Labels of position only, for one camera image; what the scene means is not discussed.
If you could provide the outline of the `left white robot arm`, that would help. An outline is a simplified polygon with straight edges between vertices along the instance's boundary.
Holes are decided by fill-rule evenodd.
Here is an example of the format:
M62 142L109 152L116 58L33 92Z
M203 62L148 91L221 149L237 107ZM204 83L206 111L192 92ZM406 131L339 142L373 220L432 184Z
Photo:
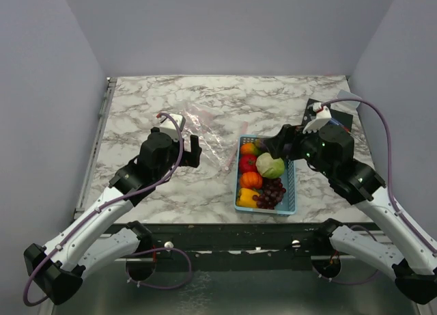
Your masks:
M31 244L24 259L33 282L45 299L61 305L76 294L94 271L122 256L144 256L164 251L152 233L138 221L120 231L101 236L117 219L130 212L156 187L169 181L179 166L199 166L201 147L196 135L190 137L190 150L184 149L179 129L173 138L153 128L139 154L118 169L98 199L70 226L44 245Z

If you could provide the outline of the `green cabbage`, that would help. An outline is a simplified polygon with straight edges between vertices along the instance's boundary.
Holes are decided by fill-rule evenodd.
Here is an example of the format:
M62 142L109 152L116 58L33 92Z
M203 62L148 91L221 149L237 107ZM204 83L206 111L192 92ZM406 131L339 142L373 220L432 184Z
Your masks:
M268 179L279 178L285 172L284 161L281 158L272 158L268 152L258 156L255 165L258 173Z

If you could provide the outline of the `clear pink zip bag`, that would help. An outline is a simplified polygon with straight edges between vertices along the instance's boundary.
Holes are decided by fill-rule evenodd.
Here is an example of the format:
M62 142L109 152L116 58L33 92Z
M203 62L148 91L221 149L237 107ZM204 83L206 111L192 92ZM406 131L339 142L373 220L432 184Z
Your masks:
M219 171L230 170L239 137L247 132L249 123L190 100L177 100L174 109L185 117L186 133L198 136L201 162Z

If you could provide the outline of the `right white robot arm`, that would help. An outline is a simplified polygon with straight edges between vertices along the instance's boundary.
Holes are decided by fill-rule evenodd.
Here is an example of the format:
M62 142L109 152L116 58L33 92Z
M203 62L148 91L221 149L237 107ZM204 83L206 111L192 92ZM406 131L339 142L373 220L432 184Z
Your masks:
M328 179L333 191L365 213L390 239L392 246L361 236L334 219L326 220L314 236L321 254L349 254L390 277L411 301L425 305L436 298L436 240L389 197L388 185L376 171L354 159L354 139L343 128L327 125L315 133L302 126L283 125L264 140L272 158L291 146L289 159L303 159Z

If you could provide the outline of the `purple eggplant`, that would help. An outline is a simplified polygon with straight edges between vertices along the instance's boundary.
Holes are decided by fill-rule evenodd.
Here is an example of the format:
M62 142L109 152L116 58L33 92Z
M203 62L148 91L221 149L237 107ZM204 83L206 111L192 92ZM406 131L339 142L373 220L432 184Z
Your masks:
M260 151L260 152L268 152L268 147L265 144L264 139L256 139L255 142L255 147Z

